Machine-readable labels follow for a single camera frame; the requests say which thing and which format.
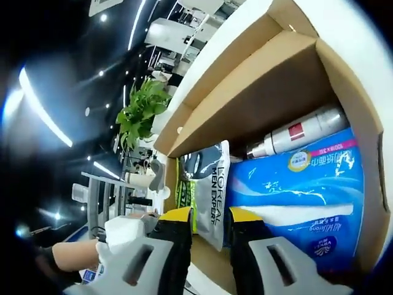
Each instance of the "wet wipes pack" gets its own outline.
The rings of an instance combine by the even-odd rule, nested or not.
[[[183,155],[177,160],[177,207],[193,208],[193,232],[218,251],[224,240],[229,166],[228,141]]]
[[[320,271],[348,270],[362,224],[364,176],[350,128],[295,151],[231,165],[227,206],[263,218]]]

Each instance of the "white spray can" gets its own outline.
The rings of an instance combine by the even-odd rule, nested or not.
[[[348,126],[344,111],[335,105],[323,106],[265,136],[247,149],[247,158],[259,158],[305,146]]]

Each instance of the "leaf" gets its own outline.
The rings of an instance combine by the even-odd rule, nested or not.
[[[163,90],[164,86],[165,83],[161,81],[153,81],[152,84],[150,85],[149,92],[157,93],[157,91]]]
[[[151,83],[152,81],[150,80],[150,79],[144,79],[144,81],[143,81],[143,83],[142,83],[142,85],[141,85],[141,90],[143,89],[143,90],[145,90],[145,89],[148,89],[148,88],[150,88],[150,83]]]
[[[141,127],[139,129],[139,136],[141,138],[149,138],[153,134],[153,133],[150,132],[151,128],[152,128],[151,126],[150,126],[150,128]]]
[[[154,116],[155,106],[149,106],[143,111],[143,120],[147,120]]]
[[[163,104],[158,103],[154,106],[154,114],[156,115],[162,114],[165,111],[166,111],[166,106],[164,106]]]
[[[127,116],[124,114],[123,110],[117,114],[116,124],[122,124],[127,121]]]
[[[131,111],[132,111],[132,107],[131,106],[126,106],[126,107],[124,107],[123,109],[122,109],[122,112],[124,113],[125,112],[125,114],[127,115],[127,114],[129,114]]]
[[[135,123],[130,128],[130,134],[132,134],[135,138],[139,137],[139,128],[141,127],[141,123]]]
[[[140,111],[141,106],[139,105],[138,102],[132,102],[130,104],[130,114],[131,116],[134,116],[135,113],[137,113],[138,111]]]
[[[132,124],[130,121],[126,121],[120,125],[120,133],[129,132],[132,128]]]
[[[130,91],[130,104],[132,104],[133,102],[133,97],[135,96],[136,90],[135,90],[135,83],[133,84],[133,86],[131,87],[131,91]]]
[[[129,134],[128,135],[128,138],[127,138],[127,146],[130,148],[130,149],[134,149],[135,148],[135,146],[136,146],[136,138],[133,136],[133,135],[131,135],[131,134]]]
[[[122,137],[120,138],[120,145],[122,146],[123,151],[125,151],[124,142],[127,140],[127,137],[128,137],[128,134],[124,133],[122,135]]]
[[[166,101],[171,98],[171,95],[166,93],[164,90],[159,90],[157,91],[156,95],[160,98],[162,101]]]

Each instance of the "metal rack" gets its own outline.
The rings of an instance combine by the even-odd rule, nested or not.
[[[100,177],[88,174],[86,172],[81,173],[82,176],[88,177],[88,202],[87,202],[87,226],[88,236],[90,239],[94,238],[98,234],[98,196],[99,196],[99,185],[100,182],[105,184],[104,187],[104,200],[103,200],[103,217],[104,223],[109,220],[109,194],[112,186],[114,186],[114,197],[115,197],[115,216],[125,215],[126,208],[126,187],[132,188],[129,184],[123,181],[117,181],[106,177]]]

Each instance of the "black ceiling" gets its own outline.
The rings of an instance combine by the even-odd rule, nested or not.
[[[8,137],[17,137],[14,142],[24,154],[22,159],[29,163],[34,159],[33,166],[24,165],[44,171],[46,177],[34,176],[38,181],[36,197],[25,202],[23,219],[33,229],[48,222],[32,214],[33,208],[62,206],[70,211],[76,205],[71,201],[72,184],[86,184],[80,172],[102,173],[93,170],[87,155],[120,173],[111,145],[118,133],[115,118],[123,108],[123,86],[128,98],[133,78],[141,83],[147,71],[145,60],[149,61],[152,54],[152,47],[144,44],[145,29],[155,19],[166,18],[176,2],[161,0],[148,21],[156,0],[146,0],[127,50],[141,1],[124,0],[105,10],[106,22],[100,21],[102,13],[88,17],[90,0],[20,1],[7,10],[15,16],[3,26],[12,28],[2,39],[7,49],[4,53],[8,54],[7,67],[14,71],[9,86],[18,87],[17,75],[25,67],[41,105],[73,142],[71,148],[66,146],[27,107],[21,108],[11,126]],[[94,110],[88,117],[87,107]],[[26,173],[32,177],[31,170]],[[45,189],[39,187],[42,182]],[[85,222],[85,215],[78,209],[73,218],[75,226],[68,232]]]

